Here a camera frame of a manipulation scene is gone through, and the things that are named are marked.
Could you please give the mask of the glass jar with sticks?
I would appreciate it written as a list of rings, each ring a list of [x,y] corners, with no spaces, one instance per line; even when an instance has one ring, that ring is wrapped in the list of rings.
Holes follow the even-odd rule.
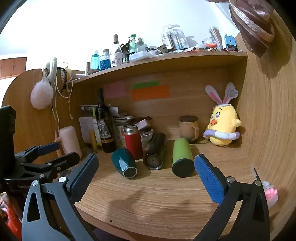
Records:
[[[211,35],[211,37],[214,39],[216,45],[217,45],[217,49],[219,51],[223,50],[223,44],[222,44],[222,37],[220,35],[220,31],[217,27],[210,27],[209,28],[209,33]]]

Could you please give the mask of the pink toy paw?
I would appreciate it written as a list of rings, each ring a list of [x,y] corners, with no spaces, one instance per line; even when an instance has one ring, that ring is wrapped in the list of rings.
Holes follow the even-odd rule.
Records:
[[[275,206],[278,201],[278,190],[275,189],[274,186],[271,185],[269,182],[265,180],[261,181],[261,179],[259,178],[259,174],[257,173],[253,164],[251,165],[251,171],[256,180],[258,180],[263,186],[268,208]]]

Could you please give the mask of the white fluffy earmuffs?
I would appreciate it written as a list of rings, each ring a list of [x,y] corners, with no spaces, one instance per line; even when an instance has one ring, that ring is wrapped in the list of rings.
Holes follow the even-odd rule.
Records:
[[[54,97],[54,84],[57,74],[57,58],[54,57],[52,62],[46,65],[49,67],[49,75],[46,75],[45,69],[42,68],[42,79],[38,81],[31,91],[30,101],[35,109],[42,110],[51,105]]]

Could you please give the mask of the clear liquor bottle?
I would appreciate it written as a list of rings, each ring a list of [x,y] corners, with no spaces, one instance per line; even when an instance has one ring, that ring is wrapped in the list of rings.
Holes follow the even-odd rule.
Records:
[[[113,43],[115,45],[115,49],[112,64],[113,66],[118,66],[122,64],[122,50],[119,44],[118,34],[113,36]]]

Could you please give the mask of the black steel tumbler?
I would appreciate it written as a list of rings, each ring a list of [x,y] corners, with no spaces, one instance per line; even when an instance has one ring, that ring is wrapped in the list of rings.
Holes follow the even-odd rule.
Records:
[[[151,170],[162,168],[163,156],[167,144],[167,137],[164,133],[157,133],[143,158],[144,165]]]

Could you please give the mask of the blue pencil sharpener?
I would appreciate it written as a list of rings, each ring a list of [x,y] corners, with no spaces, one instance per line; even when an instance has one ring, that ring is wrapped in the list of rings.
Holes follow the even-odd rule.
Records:
[[[225,35],[224,36],[225,46],[227,51],[235,51],[238,52],[238,48],[235,42],[235,39],[232,35]]]

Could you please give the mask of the pink cylindrical roll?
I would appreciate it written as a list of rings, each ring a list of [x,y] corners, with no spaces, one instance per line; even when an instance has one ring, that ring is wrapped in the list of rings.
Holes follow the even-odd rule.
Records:
[[[58,156],[75,152],[82,158],[82,151],[78,142],[77,134],[73,126],[67,126],[59,130],[59,136],[55,138],[55,142],[61,144],[61,148],[57,151]]]

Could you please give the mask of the beige mug with lid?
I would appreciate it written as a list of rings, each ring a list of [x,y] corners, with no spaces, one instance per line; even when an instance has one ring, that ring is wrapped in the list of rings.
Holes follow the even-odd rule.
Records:
[[[184,115],[179,117],[180,137],[185,138],[189,144],[193,144],[199,137],[198,117]]]

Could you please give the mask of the white plastic box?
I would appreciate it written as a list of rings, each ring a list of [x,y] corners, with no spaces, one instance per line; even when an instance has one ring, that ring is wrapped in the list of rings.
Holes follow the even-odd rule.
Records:
[[[137,62],[144,59],[153,58],[154,55],[147,51],[140,51],[129,56],[130,62]]]

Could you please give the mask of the white paper note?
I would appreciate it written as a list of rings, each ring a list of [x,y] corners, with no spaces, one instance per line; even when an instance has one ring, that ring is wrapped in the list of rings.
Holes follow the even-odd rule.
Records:
[[[91,116],[79,118],[81,134],[82,134],[83,142],[85,142],[85,144],[91,144],[91,138],[90,138],[89,132],[94,130],[93,121],[94,121],[94,118]]]

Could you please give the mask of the dark wine bottle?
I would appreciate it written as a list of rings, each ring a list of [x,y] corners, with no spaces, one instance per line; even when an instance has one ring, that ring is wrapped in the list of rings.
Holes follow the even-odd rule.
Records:
[[[98,106],[95,111],[99,136],[102,143],[102,149],[106,153],[116,151],[116,141],[113,130],[112,116],[109,107],[105,104],[103,88],[97,89]]]

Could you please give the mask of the green tumbler black lid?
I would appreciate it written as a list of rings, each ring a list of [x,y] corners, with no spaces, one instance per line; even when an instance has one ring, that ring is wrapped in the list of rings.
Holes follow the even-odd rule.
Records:
[[[181,178],[190,177],[194,171],[194,159],[189,142],[185,138],[178,138],[174,142],[172,172]]]

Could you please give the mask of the pink sticky note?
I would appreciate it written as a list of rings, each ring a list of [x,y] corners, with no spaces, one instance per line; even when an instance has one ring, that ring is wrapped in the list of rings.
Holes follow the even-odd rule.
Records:
[[[103,93],[106,99],[126,96],[125,83],[123,81],[113,82],[103,86]]]

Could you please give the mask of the wooden shelf board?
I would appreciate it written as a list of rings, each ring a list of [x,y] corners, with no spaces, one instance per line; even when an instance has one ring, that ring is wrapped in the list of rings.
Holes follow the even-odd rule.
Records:
[[[127,63],[73,81],[74,84],[102,84],[131,77],[197,68],[228,67],[247,60],[245,52],[199,51],[170,53]]]

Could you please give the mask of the dark teal hexagonal cup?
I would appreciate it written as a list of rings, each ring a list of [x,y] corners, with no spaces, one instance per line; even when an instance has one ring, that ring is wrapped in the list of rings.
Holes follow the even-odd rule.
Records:
[[[116,150],[111,156],[115,169],[127,179],[132,179],[137,175],[137,166],[135,159],[127,148]]]

